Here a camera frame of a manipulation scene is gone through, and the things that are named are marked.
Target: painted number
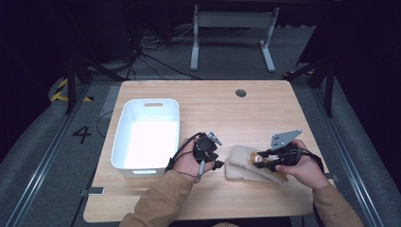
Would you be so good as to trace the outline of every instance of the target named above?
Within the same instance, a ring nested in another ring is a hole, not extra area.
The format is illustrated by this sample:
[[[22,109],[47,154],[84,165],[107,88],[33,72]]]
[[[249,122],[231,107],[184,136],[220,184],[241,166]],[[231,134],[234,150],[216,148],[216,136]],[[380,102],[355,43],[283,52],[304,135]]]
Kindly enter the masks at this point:
[[[83,142],[85,141],[85,137],[92,135],[91,133],[88,133],[88,130],[89,127],[84,126],[82,127],[82,129],[74,132],[73,136],[82,136],[82,138],[80,138],[80,143],[83,144]]]

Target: wooden table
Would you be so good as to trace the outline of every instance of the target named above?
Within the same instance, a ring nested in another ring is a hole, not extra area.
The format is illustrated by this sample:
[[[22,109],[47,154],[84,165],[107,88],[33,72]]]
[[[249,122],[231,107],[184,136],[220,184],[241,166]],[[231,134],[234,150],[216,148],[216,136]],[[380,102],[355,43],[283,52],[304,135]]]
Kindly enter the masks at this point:
[[[238,89],[247,95],[239,97]],[[112,166],[117,124],[124,104],[134,98],[173,98],[180,105],[180,144],[197,132],[213,131],[223,146],[219,160],[234,145],[266,150],[275,133],[303,130],[297,138],[321,156],[303,111],[284,80],[173,80],[123,82],[115,103],[92,187],[105,187],[90,196],[84,211],[89,222],[120,221],[133,212],[145,190],[159,178],[127,179]],[[195,184],[178,219],[252,218],[312,215],[311,190],[289,177],[287,183],[228,181],[225,168],[205,174]]]

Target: beige cloth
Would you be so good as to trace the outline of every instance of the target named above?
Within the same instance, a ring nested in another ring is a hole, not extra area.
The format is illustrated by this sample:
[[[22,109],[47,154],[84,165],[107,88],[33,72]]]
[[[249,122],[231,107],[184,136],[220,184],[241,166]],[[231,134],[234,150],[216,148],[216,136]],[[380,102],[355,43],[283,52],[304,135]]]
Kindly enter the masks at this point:
[[[255,148],[235,145],[226,160],[227,180],[249,180],[256,182],[287,182],[288,178],[280,172],[271,172],[268,168],[257,168],[251,163],[251,154],[260,152]]]

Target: sleeve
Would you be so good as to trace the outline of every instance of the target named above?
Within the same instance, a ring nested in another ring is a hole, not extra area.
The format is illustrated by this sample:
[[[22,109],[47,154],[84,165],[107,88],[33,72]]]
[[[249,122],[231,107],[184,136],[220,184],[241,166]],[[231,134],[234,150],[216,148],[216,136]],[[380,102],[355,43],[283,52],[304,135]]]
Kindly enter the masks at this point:
[[[357,213],[334,185],[314,189],[312,192],[324,226],[363,226]]]
[[[128,213],[120,226],[167,226],[180,213],[193,184],[180,173],[169,170],[139,199],[134,213]]]

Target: white plastic bin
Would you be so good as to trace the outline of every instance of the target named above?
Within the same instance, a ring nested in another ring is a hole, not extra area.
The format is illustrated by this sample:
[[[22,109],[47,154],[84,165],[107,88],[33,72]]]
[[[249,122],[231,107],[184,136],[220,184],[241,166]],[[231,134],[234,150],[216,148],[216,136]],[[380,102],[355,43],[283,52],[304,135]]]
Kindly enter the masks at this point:
[[[124,105],[115,133],[112,164],[127,178],[161,177],[178,149],[176,100],[133,99]]]

